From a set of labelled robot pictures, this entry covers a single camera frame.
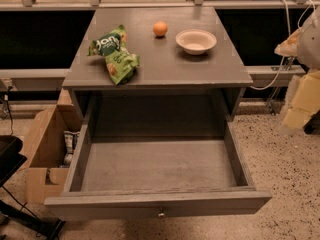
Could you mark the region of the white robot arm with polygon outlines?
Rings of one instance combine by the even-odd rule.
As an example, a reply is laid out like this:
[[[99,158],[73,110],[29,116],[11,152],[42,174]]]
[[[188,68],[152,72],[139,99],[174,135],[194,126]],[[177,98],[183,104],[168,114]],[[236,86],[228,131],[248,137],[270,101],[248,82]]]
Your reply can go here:
[[[290,135],[302,130],[320,111],[320,7],[278,44],[274,52],[294,57],[309,68],[304,76],[292,77],[280,113],[280,131]]]

